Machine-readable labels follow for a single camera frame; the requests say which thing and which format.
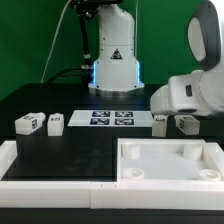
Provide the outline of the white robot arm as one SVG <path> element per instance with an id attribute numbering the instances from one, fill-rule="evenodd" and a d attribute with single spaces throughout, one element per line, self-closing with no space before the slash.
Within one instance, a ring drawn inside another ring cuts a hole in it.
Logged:
<path id="1" fill-rule="evenodd" d="M 116 4 L 101 5 L 99 34 L 100 53 L 93 64 L 90 91 L 113 96 L 142 89 L 132 16 Z M 224 0 L 199 5 L 189 20 L 187 38 L 199 68 L 171 77 L 151 96 L 154 115 L 224 113 Z"/>

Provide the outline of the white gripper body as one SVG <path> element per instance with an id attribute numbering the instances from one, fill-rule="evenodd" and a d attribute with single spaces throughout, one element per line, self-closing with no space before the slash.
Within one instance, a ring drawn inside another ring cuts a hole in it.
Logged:
<path id="1" fill-rule="evenodd" d="M 173 76 L 168 84 L 159 88 L 150 98 L 154 115 L 207 115 L 207 105 L 199 94 L 199 82 L 203 72 Z"/>

